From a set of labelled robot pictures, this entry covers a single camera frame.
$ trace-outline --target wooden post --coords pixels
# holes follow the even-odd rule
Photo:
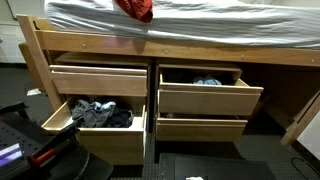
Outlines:
[[[39,72],[41,81],[43,82],[44,88],[50,99],[51,105],[54,110],[57,110],[62,105],[62,102],[52,81],[49,64],[45,58],[44,52],[39,46],[38,38],[35,34],[36,28],[33,22],[36,17],[18,15],[17,18],[29,46],[31,56],[35,62],[36,69]]]
[[[289,146],[295,140],[298,139],[303,130],[308,126],[308,124],[313,120],[313,118],[320,111],[320,93],[317,93],[317,97],[314,102],[310,105],[309,109],[302,116],[301,119],[296,120],[290,126],[288,132],[281,139],[283,145]]]
[[[36,65],[34,64],[35,62],[32,58],[32,55],[30,53],[30,50],[29,50],[27,43],[24,42],[24,43],[19,44],[19,48],[20,48],[20,51],[21,51],[21,54],[22,54],[24,60],[27,63],[29,72],[31,73],[31,76],[36,84],[36,87],[40,91],[44,92],[45,88],[44,88],[43,83],[40,79],[40,75],[39,75],[39,72],[37,71]]]

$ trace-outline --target white wall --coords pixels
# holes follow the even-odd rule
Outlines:
[[[44,0],[24,0],[26,3],[21,3],[21,0],[11,0],[13,4],[17,4],[14,7],[14,11],[20,14],[25,14],[25,9],[22,8],[33,6],[31,10],[34,14],[30,15],[42,15],[44,17],[43,2]],[[25,42],[19,23],[13,18],[9,4],[7,0],[0,0],[0,63],[25,63],[18,44]]]
[[[320,160],[320,112],[301,133],[298,141]]]
[[[293,7],[320,7],[320,0],[281,0],[280,5]]]

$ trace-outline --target fabric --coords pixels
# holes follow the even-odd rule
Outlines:
[[[142,23],[114,0],[46,0],[58,31],[320,49],[320,9],[223,0],[153,0],[153,19]]]
[[[152,0],[116,0],[116,2],[129,16],[144,23],[152,20]]]
[[[206,85],[222,85],[222,83],[213,78],[211,75],[206,75],[205,78],[197,76],[193,79],[193,84],[206,84]]]
[[[80,122],[80,127],[86,128],[128,128],[132,125],[133,118],[130,105],[113,101],[104,104],[95,101],[89,104],[80,99],[72,110],[72,119]]]
[[[81,127],[94,128],[104,127],[109,117],[112,116],[115,108],[115,102],[109,102],[104,110],[96,111],[97,103],[89,104],[87,101],[78,100],[78,104],[72,110],[72,119],[81,121]]]
[[[106,127],[128,128],[132,125],[133,117],[131,110],[116,107]]]

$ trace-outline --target cable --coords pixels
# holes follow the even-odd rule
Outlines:
[[[303,160],[303,159],[301,159],[301,158],[297,158],[297,157],[291,158],[291,164],[292,164],[292,166],[298,171],[298,173],[301,174],[301,176],[304,177],[304,179],[308,179],[308,177],[305,176],[305,175],[300,171],[300,169],[298,169],[298,167],[297,167],[297,166],[295,165],[295,163],[294,163],[295,160],[300,160],[300,161],[304,162],[305,164],[307,164],[307,165],[313,170],[313,172],[315,172],[315,173],[318,175],[318,177],[320,178],[320,173],[319,173],[314,167],[312,167],[311,164],[309,164],[308,162],[306,162],[305,160]]]

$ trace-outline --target red cloth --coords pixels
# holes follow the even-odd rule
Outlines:
[[[150,23],[152,20],[152,0],[116,0],[116,2],[129,16],[144,23]]]

